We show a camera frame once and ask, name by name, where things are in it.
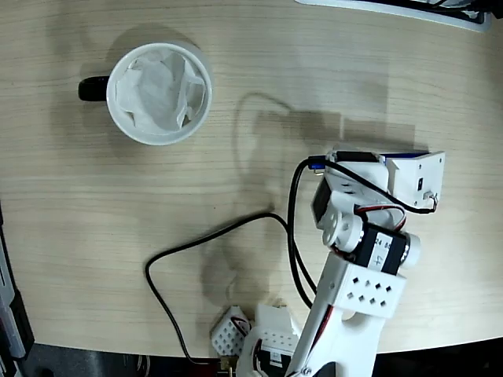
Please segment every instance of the label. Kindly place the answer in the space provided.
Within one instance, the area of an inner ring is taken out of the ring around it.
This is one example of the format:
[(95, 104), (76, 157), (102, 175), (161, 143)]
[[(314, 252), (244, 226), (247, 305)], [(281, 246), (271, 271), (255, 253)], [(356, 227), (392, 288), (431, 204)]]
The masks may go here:
[(281, 355), (278, 352), (270, 352), (270, 364), (281, 368)]
[(383, 233), (377, 233), (376, 242), (374, 243), (372, 254), (370, 255), (369, 269), (375, 271), (381, 271), (383, 269), (392, 242), (393, 237)]

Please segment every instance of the blue component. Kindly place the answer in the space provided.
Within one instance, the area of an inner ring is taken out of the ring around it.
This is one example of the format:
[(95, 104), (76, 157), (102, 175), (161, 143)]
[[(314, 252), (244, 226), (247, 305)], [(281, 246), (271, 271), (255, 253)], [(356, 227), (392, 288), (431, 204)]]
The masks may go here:
[[(309, 159), (326, 159), (326, 156), (309, 156)], [(323, 170), (325, 169), (325, 164), (323, 163), (310, 163), (307, 165), (309, 170)]]

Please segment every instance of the black cable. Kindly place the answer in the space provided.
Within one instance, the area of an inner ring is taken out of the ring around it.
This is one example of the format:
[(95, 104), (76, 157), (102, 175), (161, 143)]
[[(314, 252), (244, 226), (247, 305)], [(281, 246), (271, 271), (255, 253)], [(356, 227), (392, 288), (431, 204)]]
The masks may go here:
[(182, 330), (178, 326), (178, 323), (176, 319), (174, 318), (173, 313), (170, 311), (170, 309), (167, 307), (166, 302), (163, 300), (163, 297), (160, 295), (159, 291), (157, 290), (155, 284), (152, 281), (152, 277), (150, 276), (150, 267), (159, 259), (164, 258), (168, 255), (178, 253), (179, 251), (183, 251), (186, 249), (190, 249), (191, 247), (199, 246), (202, 243), (206, 243), (208, 241), (214, 240), (215, 238), (218, 238), (220, 236), (223, 236), (227, 234), (228, 232), (233, 231), (234, 229), (237, 229), (241, 227), (242, 225), (248, 224), (249, 222), (259, 220), (261, 218), (272, 218), (276, 221), (278, 221), (283, 228), (285, 229), (287, 233), (287, 241), (288, 241), (288, 261), (290, 262), (290, 270), (292, 271), (292, 277), (293, 281), (295, 283), (295, 286), (297, 288), (297, 291), (299, 292), (299, 295), (301, 299), (304, 301), (304, 303), (307, 305), (307, 307), (311, 308), (312, 303), (309, 300), (309, 297), (307, 296), (306, 292), (304, 291), (302, 282), (299, 277), (299, 270), (297, 269), (297, 263), (299, 263), (299, 267), (306, 278), (308, 284), (310, 285), (311, 289), (313, 290), (314, 293), (316, 293), (316, 286), (314, 285), (314, 282), (310, 278), (309, 273), (307, 272), (306, 266), (303, 264), (303, 260), (300, 256), (299, 249), (297, 248), (296, 242), (295, 242), (295, 212), (296, 212), (296, 197), (297, 197), (297, 191), (299, 188), (299, 182), (300, 182), (300, 177), (302, 175), (303, 170), (311, 164), (320, 164), (320, 165), (325, 165), (326, 167), (330, 167), (332, 169), (338, 170), (340, 173), (346, 174), (349, 178), (354, 179), (356, 182), (364, 185), (365, 187), (372, 189), (373, 191), (381, 194), (384, 196), (386, 199), (391, 201), (392, 203), (398, 204), (402, 206), (405, 210), (408, 210), (409, 212), (413, 212), (416, 214), (430, 214), (432, 212), (435, 212), (436, 210), (436, 198), (433, 198), (434, 200), (434, 206), (433, 208), (415, 208), (411, 207), (408, 204), (403, 203), (401, 200), (394, 198), (392, 195), (388, 194), (385, 192), (383, 189), (377, 187), (374, 185), (372, 182), (367, 181), (363, 177), (359, 176), (358, 174), (354, 173), (353, 171), (347, 169), (346, 167), (342, 167), (338, 163), (334, 163), (332, 161), (329, 161), (325, 158), (321, 157), (311, 157), (309, 159), (305, 159), (302, 161), (296, 168), (296, 171), (293, 174), (292, 177), (292, 184), (290, 186), (290, 193), (288, 196), (288, 217), (287, 217), (287, 222), (283, 220), (279, 215), (273, 214), (270, 212), (261, 212), (257, 214), (253, 214), (251, 216), (247, 216), (246, 218), (242, 218), (241, 220), (238, 220), (234, 222), (231, 225), (226, 226), (225, 228), (222, 228), (216, 232), (213, 232), (207, 236), (201, 237), (198, 240), (185, 243), (181, 246), (178, 247), (173, 247), (171, 249), (168, 249), (166, 251), (163, 251), (159, 254), (154, 255), (151, 257), (145, 264), (145, 278), (147, 280), (147, 283), (149, 284), (150, 290), (152, 293), (156, 296), (157, 301), (159, 301), (159, 304), (164, 309), (164, 312), (166, 312), (167, 316), (169, 317), (171, 323), (173, 324), (173, 328), (176, 332), (176, 335), (178, 336), (178, 341), (180, 342), (180, 347), (182, 348), (183, 353), (185, 354), (185, 357), (187, 360), (194, 364), (207, 364), (207, 363), (199, 363), (195, 361), (191, 356), (189, 355), (189, 351), (187, 350), (187, 346), (185, 344), (185, 340), (183, 338)]
[[(238, 220), (238, 221), (234, 222), (233, 224), (231, 224), (229, 226), (226, 226), (225, 228), (222, 228), (222, 229), (220, 229), (220, 230), (218, 230), (216, 232), (213, 232), (213, 233), (211, 233), (211, 234), (209, 234), (207, 236), (201, 237), (198, 240), (195, 240), (195, 241), (183, 244), (181, 246), (173, 247), (172, 249), (160, 252), (159, 254), (156, 254), (153, 257), (151, 257), (146, 262), (146, 264), (145, 264), (145, 278), (147, 279), (147, 283), (149, 284), (150, 290), (156, 296), (157, 301), (159, 301), (159, 304), (163, 307), (164, 312), (166, 312), (166, 314), (169, 317), (171, 323), (173, 324), (173, 328), (174, 328), (174, 330), (176, 332), (176, 335), (178, 336), (178, 341), (180, 342), (180, 347), (182, 348), (182, 351), (185, 354), (185, 357), (190, 362), (192, 362), (194, 364), (207, 364), (207, 363), (199, 363), (199, 362), (195, 361), (193, 358), (191, 358), (191, 356), (189, 354), (189, 351), (187, 350), (187, 346), (185, 344), (185, 340), (183, 338), (182, 330), (178, 326), (178, 322), (174, 318), (173, 313), (168, 308), (166, 302), (163, 300), (163, 297), (160, 295), (159, 291), (157, 290), (155, 284), (152, 281), (152, 277), (150, 276), (150, 267), (156, 261), (158, 261), (161, 258), (164, 258), (164, 257), (166, 257), (168, 255), (172, 255), (172, 254), (178, 253), (179, 251), (190, 249), (191, 247), (199, 246), (202, 243), (206, 243), (208, 241), (214, 240), (215, 238), (223, 236), (224, 234), (227, 234), (228, 232), (231, 232), (234, 229), (237, 229), (237, 228), (241, 227), (242, 225), (248, 224), (249, 222), (252, 222), (252, 221), (255, 221), (255, 220), (259, 220), (261, 218), (272, 218), (272, 219), (278, 221), (283, 226), (283, 228), (285, 229), (285, 231), (287, 231), (287, 229), (288, 229), (287, 223), (279, 215), (273, 214), (273, 213), (270, 213), (270, 212), (261, 212), (261, 213), (253, 214), (251, 216), (247, 216), (246, 218), (242, 218), (241, 220)], [(288, 256), (289, 256), (290, 266), (291, 267), (295, 266), (295, 268), (292, 269), (292, 274), (294, 273), (293, 271), (295, 270), (295, 275), (294, 275), (294, 279), (293, 280), (294, 280), (294, 282), (296, 284), (297, 290), (299, 292), (304, 292), (302, 284), (300, 283), (300, 278), (299, 278), (299, 273), (297, 271), (296, 261), (299, 263), (300, 269), (302, 270), (303, 275), (306, 278), (308, 284), (313, 289), (314, 293), (316, 293), (316, 286), (314, 285), (313, 280), (311, 279), (309, 273), (307, 272), (306, 266), (303, 263), (303, 260), (302, 260), (300, 254), (299, 254), (299, 250), (298, 250), (297, 246), (295, 245), (295, 243), (292, 245), (292, 253), (293, 254), (291, 254), (289, 252)]]

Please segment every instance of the white plastic part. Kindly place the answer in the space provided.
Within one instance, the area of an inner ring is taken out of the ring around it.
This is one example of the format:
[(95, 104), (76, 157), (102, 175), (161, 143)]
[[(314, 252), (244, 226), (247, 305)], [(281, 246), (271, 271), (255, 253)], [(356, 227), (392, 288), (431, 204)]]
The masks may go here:
[(396, 16), (405, 16), (417, 18), (419, 20), (433, 21), (439, 24), (446, 24), (455, 27), (461, 27), (468, 30), (483, 32), (489, 29), (491, 23), (490, 13), (483, 14), (482, 24), (475, 24), (470, 21), (461, 20), (445, 14), (423, 12), (416, 9), (410, 9), (401, 6), (380, 4), (379, 2), (364, 2), (358, 0), (296, 0), (301, 4), (335, 6), (338, 8), (368, 10), (378, 13), (394, 14)]
[(351, 253), (358, 245), (362, 236), (363, 221), (352, 213), (341, 213), (332, 203), (329, 203), (323, 217), (323, 244), (336, 247)]
[(413, 207), (431, 207), (433, 202), (429, 196), (440, 200), (445, 164), (445, 152), (428, 153), (415, 159), (386, 159), (390, 194)]
[[(405, 285), (401, 276), (366, 269), (330, 253), (286, 375), (314, 375), (335, 361), (338, 377), (371, 376), (380, 333), (395, 313)], [(330, 306), (325, 330), (313, 345)], [(355, 315), (343, 320), (348, 310)]]
[(231, 306), (213, 329), (211, 345), (220, 356), (239, 356), (244, 345), (243, 333), (249, 333), (250, 328), (250, 322), (240, 307)]
[(402, 262), (401, 267), (404, 269), (412, 269), (419, 261), (421, 255), (421, 240), (418, 236), (414, 236), (410, 233), (407, 233), (407, 236), (409, 237), (409, 250), (407, 251), (407, 256)]
[(263, 376), (263, 372), (254, 371), (254, 351), (258, 341), (262, 341), (261, 350), (271, 352), (271, 360), (278, 360), (278, 355), (292, 356), (299, 341), (296, 324), (290, 312), (285, 308), (275, 308), (258, 304), (255, 311), (255, 326), (244, 340), (243, 352), (237, 361), (236, 376)]

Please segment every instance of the red wire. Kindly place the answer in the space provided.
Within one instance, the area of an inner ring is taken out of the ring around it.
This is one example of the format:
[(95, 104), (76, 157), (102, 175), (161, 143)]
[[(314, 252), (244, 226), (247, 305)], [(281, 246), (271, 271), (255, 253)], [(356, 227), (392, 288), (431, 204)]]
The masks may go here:
[(325, 311), (325, 315), (323, 316), (323, 320), (321, 321), (320, 327), (318, 328), (318, 331), (316, 331), (316, 336), (314, 337), (314, 341), (313, 341), (313, 345), (312, 345), (311, 349), (313, 349), (313, 347), (316, 345), (316, 342), (319, 340), (319, 338), (321, 337), (321, 334), (323, 334), (323, 331), (327, 327), (327, 323), (330, 320), (330, 316), (332, 315), (332, 311), (333, 311), (333, 306), (329, 305), (329, 307)]

